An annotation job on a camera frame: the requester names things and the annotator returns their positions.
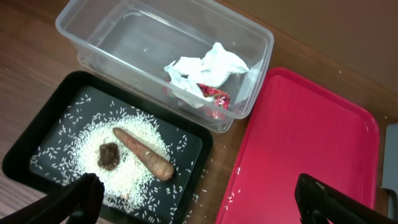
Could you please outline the pile of white rice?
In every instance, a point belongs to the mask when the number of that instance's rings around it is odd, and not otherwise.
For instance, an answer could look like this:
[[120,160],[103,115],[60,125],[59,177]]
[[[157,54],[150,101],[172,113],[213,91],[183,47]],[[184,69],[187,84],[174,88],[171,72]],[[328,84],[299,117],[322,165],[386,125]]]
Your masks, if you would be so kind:
[[[148,146],[164,159],[169,160],[169,149],[158,132],[157,125],[143,116],[123,116],[112,121],[88,124],[78,135],[73,145],[72,162],[77,172],[95,173],[104,183],[104,203],[121,197],[132,207],[144,203],[144,187],[155,177],[145,165],[113,133],[121,128],[141,143]],[[98,165],[100,145],[115,143],[120,154],[119,164],[113,170]]]

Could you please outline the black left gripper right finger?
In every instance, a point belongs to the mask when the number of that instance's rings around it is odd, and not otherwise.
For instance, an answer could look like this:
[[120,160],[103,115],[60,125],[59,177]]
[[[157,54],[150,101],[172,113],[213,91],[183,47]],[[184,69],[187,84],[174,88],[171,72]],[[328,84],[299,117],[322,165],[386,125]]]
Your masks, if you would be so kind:
[[298,177],[295,201],[301,224],[397,224],[305,173]]

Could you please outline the white tissue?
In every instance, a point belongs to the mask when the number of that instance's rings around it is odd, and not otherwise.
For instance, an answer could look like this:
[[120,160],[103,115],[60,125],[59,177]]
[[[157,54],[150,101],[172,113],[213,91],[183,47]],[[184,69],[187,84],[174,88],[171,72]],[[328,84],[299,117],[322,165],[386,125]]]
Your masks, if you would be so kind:
[[230,75],[243,74],[249,71],[243,59],[224,49],[216,42],[203,58],[180,57],[164,67],[170,75],[171,84],[207,101],[198,84],[204,84],[217,89],[225,83]]

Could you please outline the red plastic tray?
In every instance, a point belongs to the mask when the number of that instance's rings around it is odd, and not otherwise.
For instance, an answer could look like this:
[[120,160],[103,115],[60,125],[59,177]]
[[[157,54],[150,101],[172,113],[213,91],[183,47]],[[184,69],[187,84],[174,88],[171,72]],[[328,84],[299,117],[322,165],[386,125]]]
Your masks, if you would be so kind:
[[216,221],[298,223],[301,173],[373,208],[379,139],[362,107],[288,69],[269,70]]

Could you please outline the grey dishwasher rack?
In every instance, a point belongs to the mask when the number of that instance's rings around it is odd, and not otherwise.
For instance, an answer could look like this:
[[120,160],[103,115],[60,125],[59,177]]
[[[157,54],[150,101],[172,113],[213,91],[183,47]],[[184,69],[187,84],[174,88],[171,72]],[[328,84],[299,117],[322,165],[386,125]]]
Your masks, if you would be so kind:
[[397,221],[397,123],[386,128],[381,187],[388,194],[387,216]]

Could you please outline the clear plastic waste bin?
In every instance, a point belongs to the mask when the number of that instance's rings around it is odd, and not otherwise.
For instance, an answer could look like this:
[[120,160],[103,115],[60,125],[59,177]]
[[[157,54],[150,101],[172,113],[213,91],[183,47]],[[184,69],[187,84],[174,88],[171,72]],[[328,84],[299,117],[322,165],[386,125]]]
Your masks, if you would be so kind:
[[[274,45],[270,30],[216,1],[70,0],[55,25],[83,66],[217,133],[251,112]],[[248,66],[220,86],[227,108],[173,85],[165,71],[216,43]]]

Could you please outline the red snack wrapper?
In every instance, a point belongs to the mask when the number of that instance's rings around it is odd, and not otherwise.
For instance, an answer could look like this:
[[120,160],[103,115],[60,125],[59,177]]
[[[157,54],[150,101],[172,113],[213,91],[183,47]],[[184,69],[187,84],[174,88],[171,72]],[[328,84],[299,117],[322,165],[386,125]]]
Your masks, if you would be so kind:
[[204,84],[198,84],[198,87],[203,93],[203,96],[206,99],[211,98],[216,106],[219,106],[225,110],[229,108],[229,103],[230,103],[229,93]]

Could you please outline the brown food scrap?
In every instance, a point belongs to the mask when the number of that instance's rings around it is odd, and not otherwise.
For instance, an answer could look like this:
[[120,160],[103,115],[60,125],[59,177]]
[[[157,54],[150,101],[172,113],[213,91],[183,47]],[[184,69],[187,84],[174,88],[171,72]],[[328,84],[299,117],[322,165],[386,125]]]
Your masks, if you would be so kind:
[[114,170],[120,162],[118,145],[110,142],[99,147],[99,159],[97,164],[108,171]]

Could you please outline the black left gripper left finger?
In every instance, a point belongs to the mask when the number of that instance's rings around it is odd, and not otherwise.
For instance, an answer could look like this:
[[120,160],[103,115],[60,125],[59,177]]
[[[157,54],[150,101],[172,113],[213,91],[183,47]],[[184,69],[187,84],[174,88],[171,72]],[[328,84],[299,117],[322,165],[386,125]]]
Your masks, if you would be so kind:
[[96,223],[104,199],[104,183],[94,174],[83,174],[73,183],[4,217],[1,224]]

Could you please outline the black food waste tray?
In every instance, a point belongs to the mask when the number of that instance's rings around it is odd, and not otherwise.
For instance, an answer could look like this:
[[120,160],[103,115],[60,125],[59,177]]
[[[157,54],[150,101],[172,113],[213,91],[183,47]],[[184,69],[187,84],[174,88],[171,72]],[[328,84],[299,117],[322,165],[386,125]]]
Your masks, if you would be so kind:
[[76,140],[92,123],[143,115],[160,134],[175,174],[145,188],[146,202],[131,212],[107,199],[101,217],[115,223],[181,223],[213,145],[211,133],[172,112],[87,72],[69,74],[6,154],[4,174],[50,193],[72,182]]

